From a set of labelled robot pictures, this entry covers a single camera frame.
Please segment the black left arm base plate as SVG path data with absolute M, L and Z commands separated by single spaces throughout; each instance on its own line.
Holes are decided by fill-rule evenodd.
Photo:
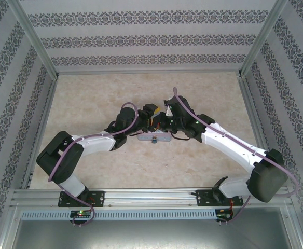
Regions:
M 105 192 L 104 191 L 92 191 L 92 190 L 85 190 L 78 196 L 79 200 L 83 200 L 85 203 L 95 207 L 95 208 L 102 208 L 104 205 L 105 199 Z M 83 203 L 73 199 L 64 191 L 60 192 L 58 207 L 60 208 L 85 208 L 86 205 Z

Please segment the small circuit board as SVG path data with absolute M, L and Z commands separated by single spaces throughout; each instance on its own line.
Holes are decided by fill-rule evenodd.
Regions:
M 91 210 L 76 210 L 71 211 L 70 218 L 90 218 L 91 215 Z
M 229 222 L 232 220 L 233 215 L 228 213 L 218 213 L 216 214 L 217 220 L 220 220 L 221 222 Z

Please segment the aluminium side frame rail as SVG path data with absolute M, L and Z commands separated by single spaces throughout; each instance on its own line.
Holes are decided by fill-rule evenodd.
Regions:
M 28 189 L 30 186 L 30 181 L 31 181 L 30 178 L 32 177 L 34 168 L 36 166 L 36 159 L 37 159 L 37 156 L 38 156 L 41 144 L 42 144 L 42 139 L 44 136 L 47 120 L 48 120 L 48 117 L 50 114 L 51 105 L 52 105 L 54 94 L 55 94 L 56 87 L 58 84 L 58 78 L 59 77 L 57 76 L 55 79 L 52 80 L 51 86 L 47 92 L 44 106 L 43 106 L 42 112 L 40 114 L 40 120 L 38 123 L 38 127 L 37 127 L 37 130 L 35 133 L 34 143 L 32 145 L 31 152 L 27 159 L 26 168 L 24 170 L 24 174 L 22 176 L 22 181 L 21 181 L 19 189 Z
M 239 87 L 243 96 L 247 114 L 253 129 L 257 147 L 265 150 L 276 149 L 281 151 L 273 136 L 267 112 L 258 96 L 255 87 L 250 87 L 245 78 L 237 77 Z

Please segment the grey sheet metal panel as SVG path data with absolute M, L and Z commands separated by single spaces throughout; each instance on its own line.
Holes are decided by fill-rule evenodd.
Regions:
M 247 208 L 230 224 L 211 219 L 97 220 L 74 227 L 67 219 L 27 218 L 14 211 L 0 249 L 303 249 L 289 208 Z

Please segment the blue cartoon tin box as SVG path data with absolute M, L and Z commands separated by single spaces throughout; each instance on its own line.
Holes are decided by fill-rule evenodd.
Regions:
M 139 141 L 150 141 L 152 143 L 152 137 L 157 137 L 157 142 L 169 142 L 172 136 L 169 133 L 143 133 L 137 136 Z

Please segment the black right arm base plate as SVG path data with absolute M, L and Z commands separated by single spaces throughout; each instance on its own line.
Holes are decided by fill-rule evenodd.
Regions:
M 227 198 L 219 190 L 198 189 L 190 193 L 196 197 L 198 206 L 243 206 L 243 199 L 239 197 Z

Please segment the aluminium mounting rail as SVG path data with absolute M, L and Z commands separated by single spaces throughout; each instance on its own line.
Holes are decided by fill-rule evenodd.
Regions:
M 93 189 L 104 191 L 103 208 L 167 209 L 198 207 L 193 188 L 150 188 L 150 189 Z M 13 193 L 10 208 L 45 209 L 58 207 L 59 189 L 24 189 Z M 230 206 L 202 206 L 223 209 Z

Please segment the aluminium upright frame post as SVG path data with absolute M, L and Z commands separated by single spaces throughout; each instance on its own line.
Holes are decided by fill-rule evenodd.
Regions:
M 35 31 L 28 15 L 24 11 L 21 3 L 19 0 L 6 0 L 9 7 L 11 8 L 13 14 L 19 21 L 20 25 L 24 29 L 29 41 L 35 48 L 38 56 L 40 57 L 43 65 L 47 69 L 47 72 L 50 74 L 50 77 L 52 79 L 57 79 L 58 78 L 58 72 L 48 55 L 41 39 L 38 37 L 37 32 Z
M 267 39 L 269 33 L 272 30 L 275 22 L 277 21 L 279 15 L 283 11 L 288 0 L 276 0 L 272 9 L 270 10 L 268 17 L 266 18 L 265 23 L 263 24 L 260 32 L 258 33 L 253 45 L 248 52 L 241 68 L 237 73 L 237 78 L 243 78 L 248 70 L 250 69 L 252 63 L 254 62 L 257 54 L 259 53 L 261 47 L 263 46 L 265 40 Z

